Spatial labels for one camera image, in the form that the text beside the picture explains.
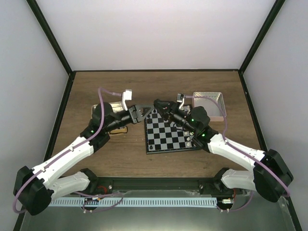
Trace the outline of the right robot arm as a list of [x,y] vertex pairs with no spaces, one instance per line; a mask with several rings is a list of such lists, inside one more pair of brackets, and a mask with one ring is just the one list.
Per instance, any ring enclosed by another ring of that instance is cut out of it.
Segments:
[[210,127],[210,118],[202,106],[187,113],[180,109],[179,102],[156,99],[154,107],[164,120],[191,132],[192,141],[199,149],[223,156],[245,168],[244,171],[227,169],[214,181],[216,192],[224,194],[232,188],[252,190],[270,202],[290,196],[288,186],[294,177],[276,150],[256,150],[226,138],[224,133]]

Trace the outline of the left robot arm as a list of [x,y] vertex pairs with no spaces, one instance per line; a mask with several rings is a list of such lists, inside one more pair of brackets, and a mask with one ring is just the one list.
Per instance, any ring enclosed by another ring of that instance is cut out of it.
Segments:
[[61,176],[79,161],[94,154],[109,140],[110,132],[128,124],[142,122],[154,109],[153,105],[137,104],[127,110],[114,112],[110,103],[92,109],[88,126],[65,149],[33,168],[24,166],[17,171],[13,194],[24,212],[37,215],[51,201],[76,191],[94,194],[98,190],[96,175],[89,169]]

